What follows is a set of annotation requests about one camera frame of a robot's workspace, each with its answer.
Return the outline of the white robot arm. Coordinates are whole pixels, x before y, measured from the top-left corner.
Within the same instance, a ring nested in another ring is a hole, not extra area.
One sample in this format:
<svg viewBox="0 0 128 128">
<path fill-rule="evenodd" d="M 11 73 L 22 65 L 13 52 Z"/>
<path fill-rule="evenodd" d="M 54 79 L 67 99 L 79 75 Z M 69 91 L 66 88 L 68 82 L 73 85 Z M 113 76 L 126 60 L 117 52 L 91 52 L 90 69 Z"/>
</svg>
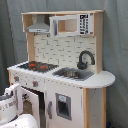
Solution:
<svg viewBox="0 0 128 128">
<path fill-rule="evenodd" d="M 0 128 L 39 128 L 31 114 L 23 114 L 22 90 L 19 84 L 6 88 L 0 96 Z"/>
</svg>

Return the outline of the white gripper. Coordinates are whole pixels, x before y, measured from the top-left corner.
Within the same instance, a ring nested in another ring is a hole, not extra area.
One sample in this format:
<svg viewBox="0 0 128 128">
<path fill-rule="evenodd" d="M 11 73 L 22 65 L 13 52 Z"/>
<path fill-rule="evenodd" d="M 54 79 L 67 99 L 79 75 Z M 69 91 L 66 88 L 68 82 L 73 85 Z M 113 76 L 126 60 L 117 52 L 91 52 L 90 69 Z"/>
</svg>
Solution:
<svg viewBox="0 0 128 128">
<path fill-rule="evenodd" d="M 19 84 L 13 84 L 0 96 L 0 123 L 8 123 L 22 112 L 22 89 Z"/>
</svg>

